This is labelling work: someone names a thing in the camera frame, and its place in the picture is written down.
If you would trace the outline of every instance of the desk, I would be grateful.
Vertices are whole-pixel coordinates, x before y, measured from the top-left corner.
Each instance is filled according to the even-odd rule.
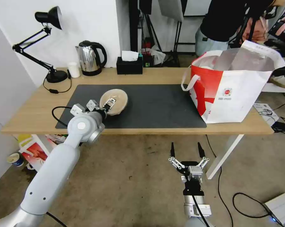
[[[56,106],[67,105],[75,88],[79,84],[180,84],[182,75],[187,68],[144,68],[143,75],[117,75],[115,68],[105,68],[97,76],[81,76],[72,79],[72,87],[68,92],[51,94],[43,86],[26,101],[13,118],[2,128],[5,134],[67,134],[67,129],[56,129],[56,120],[51,110]],[[46,84],[47,88],[63,91],[70,85],[69,80],[58,84]],[[63,109],[55,114],[59,117]],[[252,108],[241,123],[208,124],[206,128],[176,128],[176,129],[105,129],[103,134],[227,134],[231,136],[227,142],[226,152],[218,155],[206,175],[212,179],[214,174],[227,159],[244,134],[272,134],[271,127]]]

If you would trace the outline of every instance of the desk leg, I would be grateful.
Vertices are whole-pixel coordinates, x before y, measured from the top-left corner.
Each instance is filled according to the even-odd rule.
[[[240,134],[237,136],[230,136],[226,144],[225,154],[217,155],[217,158],[214,160],[214,162],[206,172],[206,177],[209,180],[211,180],[214,177],[215,173],[219,170],[219,168],[222,166],[222,164],[225,162],[227,157],[231,154],[231,152],[234,150],[234,148],[236,147],[236,145],[239,143],[239,141],[243,136],[244,134]]]

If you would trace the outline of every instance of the black desk lamp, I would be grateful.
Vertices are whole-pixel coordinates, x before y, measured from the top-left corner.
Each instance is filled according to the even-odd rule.
[[[31,55],[27,54],[24,52],[24,50],[28,47],[30,47],[31,45],[37,43],[38,41],[42,40],[43,38],[49,36],[51,34],[51,29],[49,26],[48,26],[48,23],[52,24],[54,27],[62,30],[62,20],[61,20],[61,10],[58,6],[56,7],[53,7],[52,9],[49,10],[49,12],[36,12],[35,13],[35,19],[38,21],[38,22],[41,22],[42,25],[44,26],[44,28],[42,30],[40,30],[39,32],[35,33],[34,35],[30,36],[29,38],[25,39],[24,41],[16,44],[16,45],[13,45],[12,49],[18,53],[20,53],[21,55],[29,58],[30,60],[34,61],[35,63],[43,66],[44,68],[46,68],[47,70],[49,70],[47,76],[46,76],[46,79],[49,83],[58,83],[58,82],[61,82],[65,79],[68,78],[68,75],[66,72],[64,71],[61,71],[61,70],[56,70],[53,68],[53,65],[51,64],[48,64],[48,63],[45,63],[43,61],[40,61],[38,59],[36,59],[35,57],[32,57]],[[28,45],[27,43],[25,43],[26,41],[28,41],[29,39],[35,37],[36,35],[42,33],[42,32],[45,32],[46,35],[44,35],[43,37],[33,41],[33,42],[30,42]]]

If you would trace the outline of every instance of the tissue box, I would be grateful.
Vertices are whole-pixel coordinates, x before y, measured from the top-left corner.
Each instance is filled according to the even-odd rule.
[[[143,58],[138,57],[137,61],[123,61],[121,57],[116,62],[117,74],[142,74]]]

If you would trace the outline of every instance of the concrete floor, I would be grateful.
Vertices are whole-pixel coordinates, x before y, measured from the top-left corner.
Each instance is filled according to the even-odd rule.
[[[278,93],[262,93],[259,101],[276,108],[285,102]],[[276,111],[285,117],[285,106]],[[214,152],[223,151],[227,136],[209,136]],[[180,174],[168,162],[171,142],[179,160],[199,160],[197,142],[206,156],[214,160],[205,136],[103,135],[91,147],[81,147],[81,157],[69,181],[50,212],[68,227],[73,226],[183,226],[184,185]],[[22,201],[27,176],[11,167],[0,179],[0,218]],[[217,192],[218,174],[206,180],[202,189],[211,205],[211,222],[230,226],[229,215]],[[221,195],[229,207],[236,227],[277,226],[270,218],[250,219],[232,206],[232,196],[244,192],[265,202],[285,192],[285,135],[245,136],[223,165]],[[238,207],[251,215],[262,208],[246,198]],[[46,216],[45,226],[60,226]]]

